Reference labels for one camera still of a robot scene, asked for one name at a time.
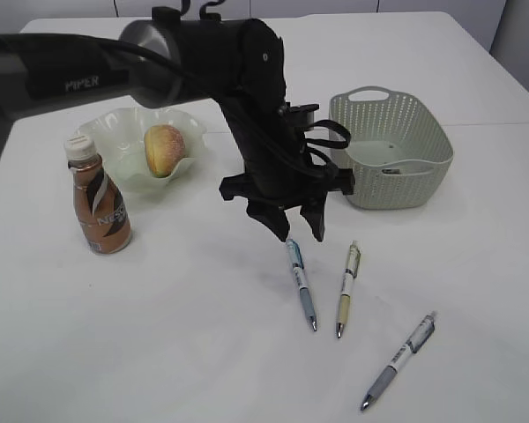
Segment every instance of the beige pen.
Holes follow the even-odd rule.
[[[339,299],[339,312],[337,313],[337,338],[343,336],[346,322],[349,317],[349,308],[351,307],[351,292],[353,291],[354,280],[359,271],[359,262],[361,261],[361,251],[353,241],[349,252],[346,255],[345,274],[343,275],[343,286],[341,287],[341,296]]]

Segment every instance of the white wall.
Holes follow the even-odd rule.
[[[492,56],[529,91],[529,0],[509,0]]]
[[[210,0],[190,0],[191,6],[187,19],[197,19],[200,6]],[[181,8],[181,0],[116,0],[120,16],[151,16],[154,6]],[[227,0],[217,7],[209,7],[209,12],[217,12],[224,19],[245,19],[250,16],[250,0]]]
[[[490,50],[505,0],[380,0],[380,11],[446,11]]]
[[[115,16],[112,0],[0,0],[0,33],[17,33],[38,18]]]
[[[376,11],[377,0],[250,0],[253,18],[295,18],[315,13]]]

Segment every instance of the gray pen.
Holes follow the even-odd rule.
[[[303,271],[303,260],[302,254],[300,253],[300,247],[298,247],[298,244],[292,238],[288,238],[286,240],[286,246],[288,249],[288,255],[290,257],[290,263],[292,264],[294,280],[298,285],[298,290],[300,292],[300,302],[302,303],[303,312],[306,315],[306,319],[308,319],[309,324],[311,325],[311,329],[316,331],[316,310],[314,309],[314,304],[311,301],[308,280],[306,279],[306,274]]]
[[[414,330],[414,333],[407,339],[406,343],[402,345],[394,358],[391,359],[390,364],[386,366],[384,371],[378,376],[374,385],[372,385],[367,392],[367,395],[362,400],[361,411],[364,412],[367,408],[372,406],[378,398],[384,393],[390,382],[398,374],[399,370],[406,364],[407,360],[417,353],[425,344],[425,341],[435,331],[435,318],[437,312],[434,311],[430,315],[426,315],[419,326]]]

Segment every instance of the robotic arm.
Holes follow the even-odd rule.
[[[354,177],[308,144],[346,148],[350,134],[332,121],[312,123],[318,105],[286,103],[282,40],[266,24],[222,22],[205,8],[199,21],[182,21],[185,10],[154,8],[153,19],[132,22],[119,41],[0,35],[0,156],[13,123],[30,115],[125,94],[147,108],[212,98],[245,166],[243,174],[222,181],[223,198],[247,198],[249,216],[282,241],[289,230],[284,210],[301,206],[321,241],[327,193],[352,193]],[[344,141],[307,139],[304,131],[314,126]],[[312,155],[325,164],[314,164]]]

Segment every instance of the pen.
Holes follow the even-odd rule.
[[[300,292],[300,302],[302,303],[303,312],[306,315],[306,319],[311,325],[311,329],[317,330],[317,318],[314,304],[311,301],[311,295],[309,294],[308,280],[306,274],[303,271],[303,260],[302,254],[300,253],[300,247],[296,241],[292,238],[286,240],[286,246],[288,249],[288,255],[290,256],[290,263],[292,264],[292,272],[294,273],[294,280],[298,285]]]
[[[343,286],[341,287],[341,296],[339,298],[339,311],[337,313],[337,338],[343,336],[346,321],[349,317],[349,308],[351,307],[351,292],[353,291],[353,284],[359,270],[359,262],[361,261],[361,251],[353,241],[349,252],[346,255],[345,273],[343,274]]]
[[[415,353],[417,353],[425,341],[435,331],[435,318],[437,312],[434,311],[430,315],[426,315],[419,326],[414,330],[414,333],[409,337],[405,344],[396,352],[394,358],[391,359],[390,364],[386,366],[383,372],[378,376],[376,382],[370,387],[367,395],[362,400],[361,411],[364,412],[367,408],[372,406],[383,392],[388,388],[390,382],[399,370],[406,364],[407,360]]]

